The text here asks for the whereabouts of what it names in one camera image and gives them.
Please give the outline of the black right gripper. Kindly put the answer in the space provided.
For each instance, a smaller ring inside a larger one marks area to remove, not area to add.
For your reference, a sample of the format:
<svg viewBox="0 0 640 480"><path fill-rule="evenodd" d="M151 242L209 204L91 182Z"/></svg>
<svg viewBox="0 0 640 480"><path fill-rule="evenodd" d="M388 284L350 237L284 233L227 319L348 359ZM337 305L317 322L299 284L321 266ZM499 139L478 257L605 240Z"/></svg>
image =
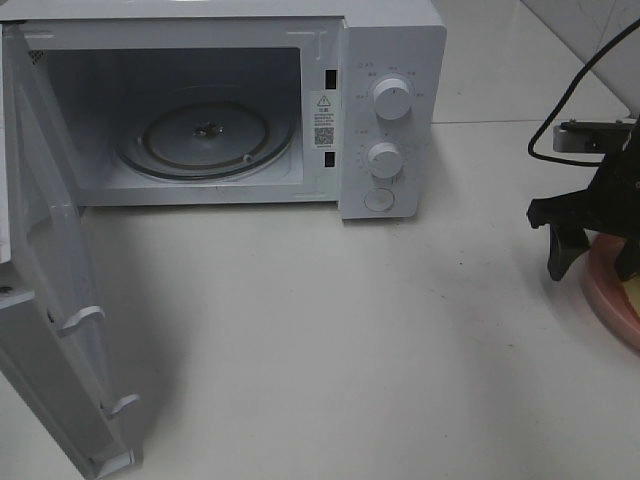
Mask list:
<svg viewBox="0 0 640 480"><path fill-rule="evenodd" d="M639 274L639 124L578 125L580 131L613 132L605 137L606 154L589 185L576 192L534 199L527 210L532 228L550 227L547 269L560 281L571 265L590 249L586 232L616 236L621 249L614 269L621 282Z"/></svg>

